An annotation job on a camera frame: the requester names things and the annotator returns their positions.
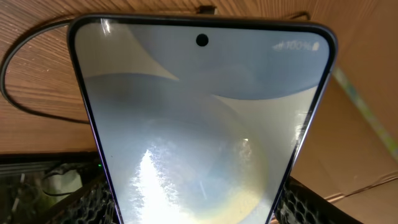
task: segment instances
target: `wooden table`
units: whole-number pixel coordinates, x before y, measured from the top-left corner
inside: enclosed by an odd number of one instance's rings
[[[219,14],[278,18],[306,10],[313,20],[330,26],[340,41],[340,55],[356,28],[378,0],[0,0],[0,55],[24,31],[64,16],[89,12],[158,12],[212,4]],[[67,28],[52,30],[26,44],[12,60],[6,84],[23,105],[46,113],[86,119],[85,109],[68,55]],[[40,118],[18,111],[0,98],[0,153],[94,151],[89,125]]]

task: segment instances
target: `phone bezel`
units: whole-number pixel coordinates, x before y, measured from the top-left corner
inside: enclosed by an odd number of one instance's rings
[[[75,50],[75,36],[79,28],[82,26],[100,22],[101,19],[112,19],[118,23],[123,24],[147,24],[147,25],[167,25],[167,26],[190,26],[190,27],[217,27],[217,28],[233,28],[233,29],[255,29],[255,30],[280,30],[280,31],[296,31],[296,32],[312,32],[325,38],[328,42],[330,51],[329,58],[323,71],[320,83],[315,92],[313,100],[310,105],[310,109],[305,118],[304,125],[302,127],[301,135],[299,136],[297,143],[294,147],[293,153],[289,159],[289,163],[286,167],[282,182],[279,185],[277,194],[272,203],[271,210],[267,216],[265,223],[269,223],[272,217],[272,212],[275,210],[277,202],[280,197],[280,193],[283,188],[288,175],[290,174],[293,165],[297,159],[300,149],[303,144],[303,140],[307,135],[308,128],[312,122],[315,111],[318,108],[320,99],[325,91],[327,81],[330,77],[331,69],[334,66],[336,55],[337,55],[337,40],[334,33],[327,27],[312,22],[300,22],[300,21],[270,21],[264,19],[236,19],[228,17],[218,16],[171,16],[171,15],[147,15],[147,14],[89,14],[76,18],[70,25],[67,34],[68,48],[70,57],[72,60],[73,68],[75,69],[76,79],[78,81],[81,96],[83,98],[88,119],[91,124],[91,130],[94,134],[95,142],[98,148],[98,152],[104,167],[105,175],[108,184],[111,189],[111,194],[115,201],[116,213],[118,214],[119,221],[123,222],[123,218],[120,213],[118,200],[114,192],[112,185],[111,176],[106,165],[106,158],[104,157],[103,149],[101,146],[100,137],[97,132],[95,119],[91,110],[90,101],[88,99],[87,91],[84,85],[83,76],[81,74],[78,58]]]

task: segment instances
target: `thin cord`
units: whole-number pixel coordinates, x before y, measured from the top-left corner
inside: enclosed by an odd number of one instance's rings
[[[6,99],[12,106],[16,107],[17,109],[24,111],[26,113],[36,115],[36,116],[41,116],[44,118],[52,118],[52,119],[58,119],[62,121],[69,121],[73,123],[80,123],[80,124],[89,124],[88,121],[83,121],[79,119],[73,119],[73,118],[66,118],[63,116],[57,116],[57,115],[52,115],[52,114],[47,114],[44,112],[40,111],[35,111],[30,108],[27,108],[17,101],[15,101],[10,94],[8,94],[7,89],[6,89],[6,73],[7,73],[7,67],[13,58],[13,56],[18,52],[18,50],[24,46],[28,41],[32,40],[34,37],[37,37],[40,34],[43,34],[44,32],[47,32],[52,29],[56,29],[59,27],[67,26],[71,22],[71,19],[59,21],[59,22],[54,22],[48,25],[44,25],[42,27],[39,27],[38,29],[29,31],[26,33],[26,35],[21,36],[18,38],[18,40],[9,48],[9,50],[6,52],[4,56],[4,60],[2,61],[1,64],[1,71],[0,71],[0,91],[1,94],[3,95],[4,99]]]

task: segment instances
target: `phone screen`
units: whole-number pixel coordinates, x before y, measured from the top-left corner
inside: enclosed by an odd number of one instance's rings
[[[117,19],[73,29],[124,223],[270,219],[333,60],[323,36]]]

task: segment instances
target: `smartphone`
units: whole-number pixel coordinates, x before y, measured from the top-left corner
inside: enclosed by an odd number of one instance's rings
[[[68,47],[121,223],[267,223],[336,58],[330,30],[80,17]]]

